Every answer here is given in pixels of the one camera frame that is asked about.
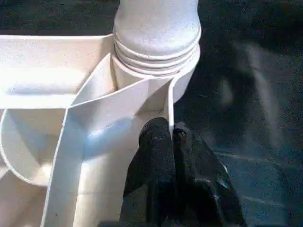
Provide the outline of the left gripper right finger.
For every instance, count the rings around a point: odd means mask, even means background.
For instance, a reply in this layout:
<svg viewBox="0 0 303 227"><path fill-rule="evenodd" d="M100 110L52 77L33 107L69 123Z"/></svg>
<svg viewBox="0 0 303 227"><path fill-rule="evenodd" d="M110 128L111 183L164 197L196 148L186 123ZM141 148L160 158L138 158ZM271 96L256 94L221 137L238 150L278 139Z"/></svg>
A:
<svg viewBox="0 0 303 227"><path fill-rule="evenodd" d="M227 169L188 125L173 130L181 221L195 227L245 227L241 203Z"/></svg>

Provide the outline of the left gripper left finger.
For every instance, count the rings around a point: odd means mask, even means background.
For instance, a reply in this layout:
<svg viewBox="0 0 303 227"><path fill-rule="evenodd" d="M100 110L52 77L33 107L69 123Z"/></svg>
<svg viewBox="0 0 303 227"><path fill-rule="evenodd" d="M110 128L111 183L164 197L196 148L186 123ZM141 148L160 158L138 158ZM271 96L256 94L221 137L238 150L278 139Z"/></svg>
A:
<svg viewBox="0 0 303 227"><path fill-rule="evenodd" d="M169 124L149 120L126 175L120 222L127 227L160 227L176 216L176 170Z"/></svg>

